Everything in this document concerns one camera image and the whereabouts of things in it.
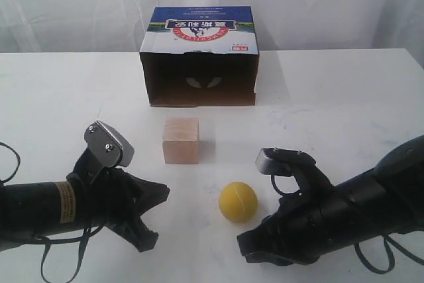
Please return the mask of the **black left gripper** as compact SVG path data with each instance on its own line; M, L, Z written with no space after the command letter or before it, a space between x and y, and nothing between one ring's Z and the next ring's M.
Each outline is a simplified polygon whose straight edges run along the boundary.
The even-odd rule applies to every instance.
M166 184L136 178L121 168L103 167L89 149L78 158L66 181L76 199L73 224L104 224L138 252L152 250L157 233L135 215L164 203L170 194Z

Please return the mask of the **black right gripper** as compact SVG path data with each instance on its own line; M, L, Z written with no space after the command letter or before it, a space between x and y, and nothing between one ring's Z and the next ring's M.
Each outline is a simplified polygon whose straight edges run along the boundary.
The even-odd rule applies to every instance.
M277 216L269 215L254 229L237 236L240 253L248 263L309 265L323 254L329 235L321 206L333 185L316 166L292 168L290 176L299 186L292 193L279 189L276 177L271 176L274 190L281 195Z

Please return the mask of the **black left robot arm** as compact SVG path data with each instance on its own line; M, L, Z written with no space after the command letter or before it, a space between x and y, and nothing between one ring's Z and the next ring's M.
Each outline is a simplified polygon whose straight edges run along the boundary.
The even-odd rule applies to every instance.
M1 250L40 244L43 238L104 226L137 251L153 249L158 234L142 214L164 203L165 184L108 168L85 150L64 182L1 186Z

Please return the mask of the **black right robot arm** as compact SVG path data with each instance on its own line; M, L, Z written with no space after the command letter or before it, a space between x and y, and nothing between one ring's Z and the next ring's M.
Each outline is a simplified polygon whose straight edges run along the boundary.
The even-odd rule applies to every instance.
M389 152L375 167L337 185L300 150L263 148L258 171L271 180L294 178L295 192L281 192L275 213L237 237L249 263L309 265L325 254L354 247L366 268L360 243L381 237L394 267L392 234L423 230L423 137Z

